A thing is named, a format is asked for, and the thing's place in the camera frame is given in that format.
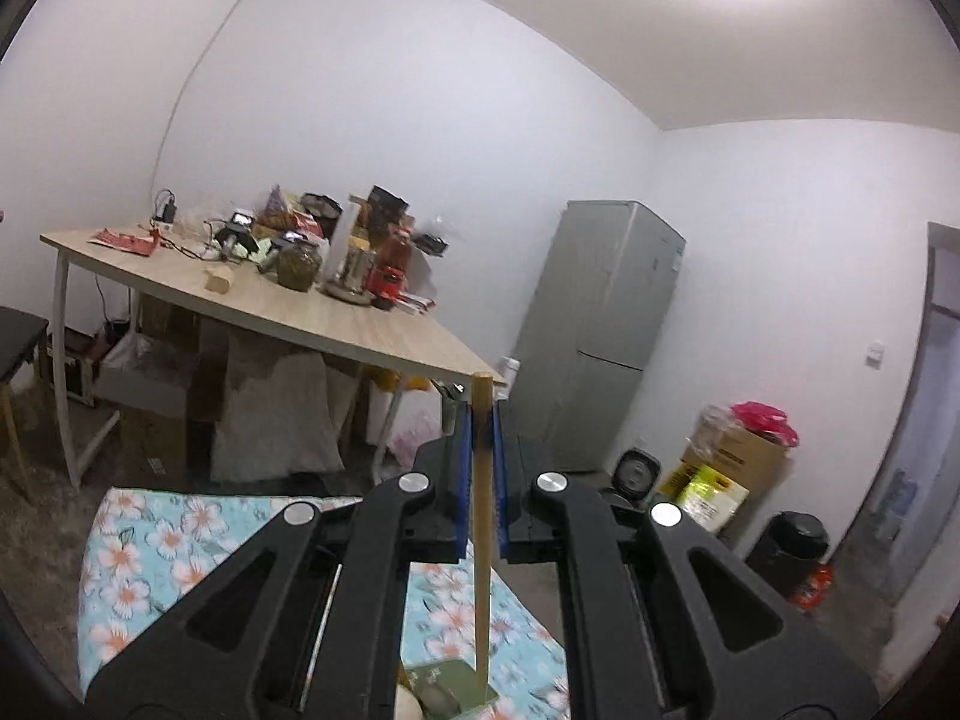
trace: ceiling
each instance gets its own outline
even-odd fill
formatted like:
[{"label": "ceiling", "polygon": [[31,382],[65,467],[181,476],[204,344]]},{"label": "ceiling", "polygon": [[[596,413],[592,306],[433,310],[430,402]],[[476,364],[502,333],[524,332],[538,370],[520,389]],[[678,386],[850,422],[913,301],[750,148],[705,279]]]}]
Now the ceiling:
[{"label": "ceiling", "polygon": [[960,52],[929,0],[485,0],[663,129],[850,118],[960,132]]}]

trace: gray refrigerator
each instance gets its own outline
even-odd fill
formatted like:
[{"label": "gray refrigerator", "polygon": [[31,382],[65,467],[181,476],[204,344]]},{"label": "gray refrigerator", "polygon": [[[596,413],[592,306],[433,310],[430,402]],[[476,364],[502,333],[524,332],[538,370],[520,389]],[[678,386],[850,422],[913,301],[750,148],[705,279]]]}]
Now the gray refrigerator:
[{"label": "gray refrigerator", "polygon": [[653,352],[685,241],[635,201],[568,203],[517,339],[520,435],[600,469]]}]

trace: table top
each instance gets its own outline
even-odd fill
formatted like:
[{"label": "table top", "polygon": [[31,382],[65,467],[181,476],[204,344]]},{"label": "table top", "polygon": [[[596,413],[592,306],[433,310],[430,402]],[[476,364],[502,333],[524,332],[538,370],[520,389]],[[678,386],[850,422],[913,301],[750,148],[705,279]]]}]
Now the table top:
[{"label": "table top", "polygon": [[87,271],[256,333],[400,373],[466,385],[470,375],[483,372],[501,383],[486,362],[433,317],[353,306],[316,289],[293,292],[260,275],[253,263],[228,265],[233,286],[218,295],[205,289],[206,269],[216,263],[169,248],[140,257],[90,244],[97,232],[99,228],[44,233],[40,240]]}]

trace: triangular cutout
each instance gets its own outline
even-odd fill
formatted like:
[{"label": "triangular cutout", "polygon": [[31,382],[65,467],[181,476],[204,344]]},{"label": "triangular cutout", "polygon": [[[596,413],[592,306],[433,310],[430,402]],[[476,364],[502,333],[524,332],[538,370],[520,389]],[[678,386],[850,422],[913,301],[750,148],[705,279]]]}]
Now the triangular cutout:
[{"label": "triangular cutout", "polygon": [[210,596],[208,603],[190,618],[187,633],[222,652],[233,652],[247,630],[276,560],[276,552],[261,552],[236,579]]},{"label": "triangular cutout", "polygon": [[703,549],[690,552],[690,565],[707,596],[724,646],[742,652],[775,637],[784,627],[778,615]]}]

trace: floral tablecloth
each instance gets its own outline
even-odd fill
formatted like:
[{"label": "floral tablecloth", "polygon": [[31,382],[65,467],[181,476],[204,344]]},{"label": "floral tablecloth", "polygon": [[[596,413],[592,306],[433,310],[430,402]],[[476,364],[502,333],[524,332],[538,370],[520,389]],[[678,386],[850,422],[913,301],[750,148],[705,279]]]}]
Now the floral tablecloth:
[{"label": "floral tablecloth", "polygon": [[[80,687],[147,625],[296,498],[209,497],[113,488],[90,531],[77,621]],[[322,511],[357,498],[304,498]],[[472,548],[459,565],[411,566],[400,656],[411,667],[474,665]],[[477,720],[568,718],[563,647],[493,572],[490,682]]]}]

